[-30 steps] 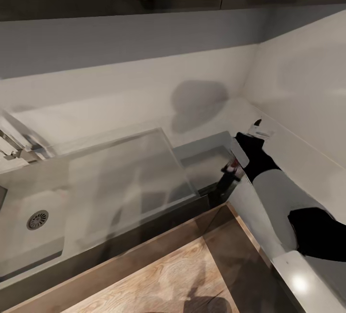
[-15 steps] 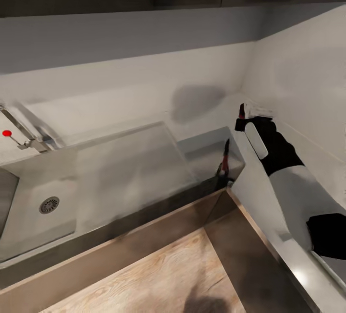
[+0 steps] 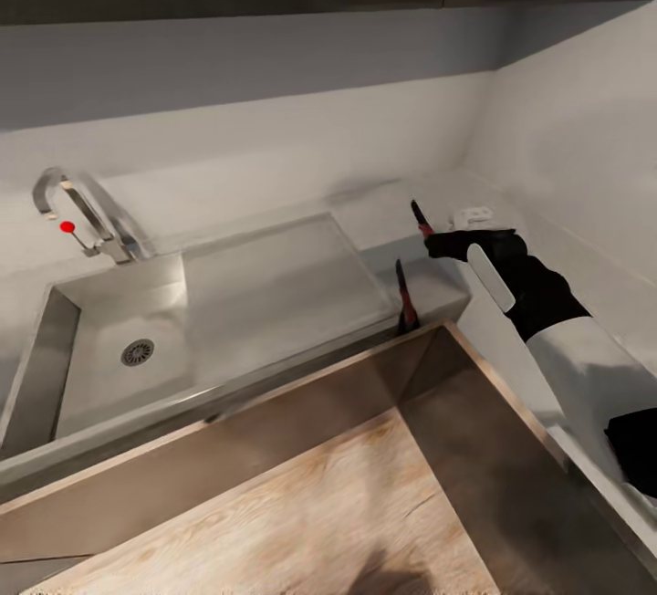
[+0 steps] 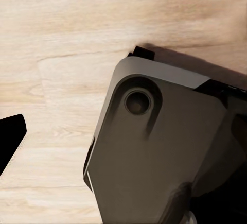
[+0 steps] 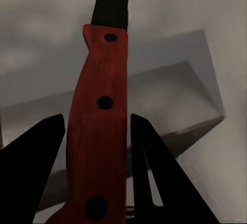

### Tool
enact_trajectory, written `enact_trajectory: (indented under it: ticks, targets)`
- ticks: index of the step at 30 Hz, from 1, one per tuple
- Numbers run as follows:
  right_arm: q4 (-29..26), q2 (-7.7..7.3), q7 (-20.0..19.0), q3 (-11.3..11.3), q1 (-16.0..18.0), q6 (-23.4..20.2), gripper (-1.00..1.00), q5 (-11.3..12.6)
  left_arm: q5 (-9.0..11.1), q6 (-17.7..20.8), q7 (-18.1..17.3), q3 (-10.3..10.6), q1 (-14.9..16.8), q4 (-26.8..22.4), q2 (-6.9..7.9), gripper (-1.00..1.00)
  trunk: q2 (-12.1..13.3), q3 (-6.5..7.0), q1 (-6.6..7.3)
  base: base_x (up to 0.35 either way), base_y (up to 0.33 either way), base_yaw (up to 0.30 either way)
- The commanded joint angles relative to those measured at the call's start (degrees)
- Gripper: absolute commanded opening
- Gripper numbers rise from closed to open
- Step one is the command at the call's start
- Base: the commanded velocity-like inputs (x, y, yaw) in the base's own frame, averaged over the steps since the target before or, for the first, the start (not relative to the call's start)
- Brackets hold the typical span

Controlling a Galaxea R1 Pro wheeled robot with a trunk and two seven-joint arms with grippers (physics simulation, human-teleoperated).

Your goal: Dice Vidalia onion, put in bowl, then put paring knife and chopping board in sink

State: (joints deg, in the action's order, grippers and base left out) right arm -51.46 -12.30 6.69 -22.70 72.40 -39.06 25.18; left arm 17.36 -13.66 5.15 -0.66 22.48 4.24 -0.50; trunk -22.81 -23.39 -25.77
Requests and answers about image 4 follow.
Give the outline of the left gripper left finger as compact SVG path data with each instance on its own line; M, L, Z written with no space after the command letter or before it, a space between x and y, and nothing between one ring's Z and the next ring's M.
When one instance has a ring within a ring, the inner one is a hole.
M27 133L22 114L0 119L0 175Z

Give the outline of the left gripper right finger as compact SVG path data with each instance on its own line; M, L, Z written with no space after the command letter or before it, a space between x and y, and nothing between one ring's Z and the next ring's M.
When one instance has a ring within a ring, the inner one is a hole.
M235 114L231 133L247 155L247 116Z

